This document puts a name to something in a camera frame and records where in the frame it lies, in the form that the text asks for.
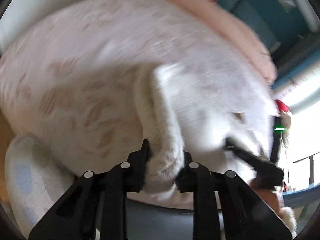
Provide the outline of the person's right hand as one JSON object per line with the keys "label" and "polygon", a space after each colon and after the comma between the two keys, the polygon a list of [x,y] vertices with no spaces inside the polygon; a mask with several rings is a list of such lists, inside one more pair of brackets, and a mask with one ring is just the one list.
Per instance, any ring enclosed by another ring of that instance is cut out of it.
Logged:
{"label": "person's right hand", "polygon": [[263,189],[263,188],[257,187],[255,179],[251,180],[249,185],[253,189],[253,191],[261,199],[263,199],[279,217],[282,216],[281,208],[284,206],[284,204],[283,204],[283,199],[281,195],[272,191],[271,189]]}

